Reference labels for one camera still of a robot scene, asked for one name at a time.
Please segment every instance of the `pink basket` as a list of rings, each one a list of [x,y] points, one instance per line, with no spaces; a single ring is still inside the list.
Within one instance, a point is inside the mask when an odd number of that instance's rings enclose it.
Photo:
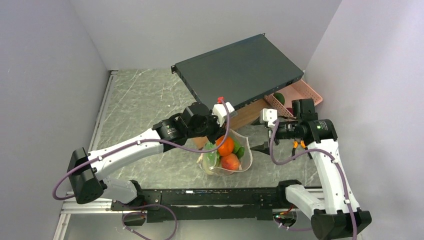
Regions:
[[[279,102],[273,94],[265,96],[265,100],[272,106],[272,108],[277,109],[278,115],[285,117],[293,117],[293,114],[287,110],[287,108],[292,107],[293,100],[313,99],[315,106],[323,101],[323,98],[303,79],[278,90],[276,93],[281,93],[284,96],[284,105],[281,104],[281,102]]]

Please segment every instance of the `pliers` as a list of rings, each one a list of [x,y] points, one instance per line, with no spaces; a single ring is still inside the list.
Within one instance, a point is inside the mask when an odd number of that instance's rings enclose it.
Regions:
[[[308,150],[308,147],[305,145],[305,142],[303,140],[300,140],[300,142],[294,140],[293,149],[291,150],[291,156],[296,155],[296,149],[298,148],[299,144],[303,149]],[[309,156],[309,159],[313,159],[310,152],[308,152],[307,155]]]

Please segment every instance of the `bag of fruit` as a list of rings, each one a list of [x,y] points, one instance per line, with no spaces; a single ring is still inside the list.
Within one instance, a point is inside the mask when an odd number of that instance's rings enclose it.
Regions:
[[[216,144],[207,142],[203,149],[213,149],[223,139],[224,136],[220,137],[216,140]],[[197,163],[209,175],[230,175],[244,172],[252,165],[252,151],[249,147],[249,139],[230,130],[224,144],[217,151],[202,153]]]

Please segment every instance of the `gray wall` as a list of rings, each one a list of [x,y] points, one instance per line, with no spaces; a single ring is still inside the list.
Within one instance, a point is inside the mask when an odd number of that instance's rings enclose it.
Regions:
[[[108,69],[169,68],[266,33],[305,69],[341,0],[71,0]]]
[[[371,211],[365,240],[423,238],[423,16],[418,0],[343,0],[306,68]]]
[[[53,237],[62,202],[52,188],[72,151],[89,145],[107,80],[67,0],[1,1],[2,240]]]

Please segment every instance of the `green vegetable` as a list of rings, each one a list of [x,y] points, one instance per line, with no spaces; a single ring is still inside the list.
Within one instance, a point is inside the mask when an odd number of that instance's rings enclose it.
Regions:
[[[235,153],[237,158],[240,160],[245,155],[245,147],[240,147],[240,149]]]
[[[232,150],[232,153],[236,154],[237,151],[239,151],[241,146],[240,146],[240,143],[236,139],[233,139],[232,141],[234,142],[234,149]]]
[[[276,92],[276,93],[274,93],[274,97],[282,104],[282,105],[284,105],[285,103],[286,103],[286,99],[284,98],[284,96],[281,94],[281,93],[279,93],[279,92]]]

